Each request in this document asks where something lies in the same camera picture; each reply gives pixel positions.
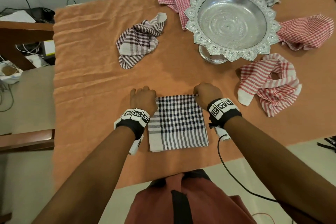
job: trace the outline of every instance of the orange tablecloth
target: orange tablecloth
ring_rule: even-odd
[[[279,22],[318,13],[336,19],[333,0],[281,0],[273,8]],[[158,12],[168,17],[158,47],[132,69],[120,68],[115,45],[120,34]],[[157,0],[94,1],[59,9],[55,20],[56,188],[111,133],[113,122],[129,107],[130,90],[144,85],[167,96],[191,94],[195,85],[211,82],[247,120],[284,145],[336,134],[336,34],[319,49],[293,52],[280,44],[271,47],[271,53],[280,53],[294,64],[303,86],[294,105],[269,118],[257,97],[248,107],[237,101],[240,80],[235,70],[249,61],[206,63],[193,34],[182,31],[179,15]],[[137,154],[127,157],[117,187],[219,163],[217,136],[207,131],[208,147],[157,153],[149,151],[145,134]],[[231,140],[221,143],[221,155],[225,161],[241,157]]]

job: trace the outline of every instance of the chair seat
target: chair seat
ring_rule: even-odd
[[[54,66],[24,71],[13,92],[12,134],[55,128]]]

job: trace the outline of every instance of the wristband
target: wristband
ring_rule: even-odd
[[[208,104],[212,126],[224,128],[225,123],[234,116],[242,116],[238,107],[228,98],[218,98]]]
[[[129,127],[135,135],[135,140],[139,140],[149,120],[150,116],[145,110],[138,108],[128,109],[115,121],[114,129],[119,126]]]

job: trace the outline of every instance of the petal-shaped rim decoration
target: petal-shaped rim decoration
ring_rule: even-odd
[[[269,54],[270,45],[279,42],[277,31],[281,28],[280,24],[275,20],[276,12],[267,7],[265,0],[250,0],[262,11],[266,18],[267,29],[263,39],[256,45],[247,49],[230,49],[214,43],[202,32],[197,21],[198,11],[205,0],[190,0],[190,7],[184,13],[189,18],[186,29],[194,33],[194,43],[205,46],[210,55],[223,55],[227,60],[234,61],[242,57],[253,61],[257,54]]]

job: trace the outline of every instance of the tiled floor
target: tiled floor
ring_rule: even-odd
[[[316,146],[317,141],[292,145],[289,149],[315,171],[336,185],[336,169],[333,163],[336,154]],[[3,213],[13,212],[11,224],[30,223],[53,194],[52,152],[25,152],[8,155],[5,174]],[[271,197],[269,191],[256,177],[245,159],[227,162],[229,170],[251,191]],[[269,203],[244,191],[222,164],[204,169],[212,181],[228,195],[240,195],[250,213],[270,214],[275,223],[290,224],[290,217],[276,203]],[[138,184],[116,190],[101,217],[100,224],[124,223],[134,196],[149,183]],[[265,215],[255,217],[261,224],[272,223]]]

